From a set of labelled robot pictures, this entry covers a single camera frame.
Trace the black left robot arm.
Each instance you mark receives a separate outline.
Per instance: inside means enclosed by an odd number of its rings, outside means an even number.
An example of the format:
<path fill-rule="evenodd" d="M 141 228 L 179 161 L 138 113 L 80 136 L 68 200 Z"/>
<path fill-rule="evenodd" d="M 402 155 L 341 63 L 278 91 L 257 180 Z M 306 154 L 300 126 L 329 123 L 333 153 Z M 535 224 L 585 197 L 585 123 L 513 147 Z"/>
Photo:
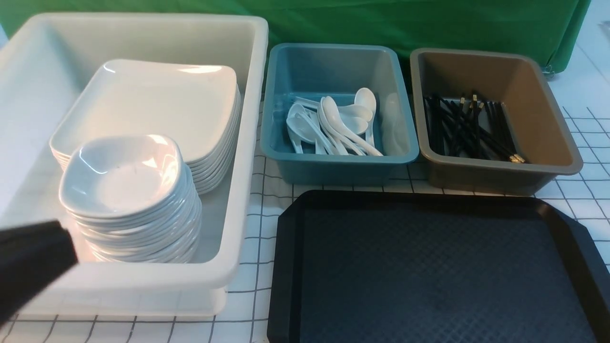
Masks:
<path fill-rule="evenodd" d="M 71 235 L 59 220 L 2 228 L 0 323 L 77 264 Z"/>

